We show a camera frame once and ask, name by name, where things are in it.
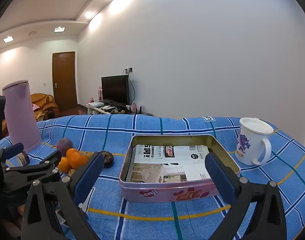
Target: flat screen tv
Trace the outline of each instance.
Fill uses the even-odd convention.
[[[129,105],[129,80],[127,75],[102,77],[103,103],[112,106]]]

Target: leather armchair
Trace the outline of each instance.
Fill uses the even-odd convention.
[[[36,93],[30,95],[30,99],[33,104],[39,106],[38,109],[34,111],[34,114],[45,114],[45,120],[48,119],[48,114],[50,111],[54,112],[54,117],[59,116],[59,110],[57,104],[54,102],[54,97],[52,95],[45,95],[43,93]]]

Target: white mug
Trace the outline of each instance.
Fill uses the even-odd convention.
[[[246,165],[265,164],[271,154],[268,136],[273,134],[273,128],[258,118],[243,117],[239,122],[240,135],[235,151],[237,160]],[[265,152],[265,156],[259,162],[263,152]]]

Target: floor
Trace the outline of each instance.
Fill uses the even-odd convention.
[[[76,108],[60,112],[58,117],[74,115],[74,114],[76,115],[87,114],[87,111],[82,107],[78,106]]]

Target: orange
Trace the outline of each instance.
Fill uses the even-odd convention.
[[[57,168],[63,172],[68,173],[71,169],[71,166],[69,165],[69,160],[66,157],[62,157],[60,163],[58,164]]]
[[[69,155],[69,164],[75,170],[80,166],[85,165],[87,161],[88,158],[79,152],[73,152]]]
[[[74,152],[78,152],[78,150],[76,150],[75,148],[68,149],[66,152],[66,157],[69,158],[71,153],[74,153]]]

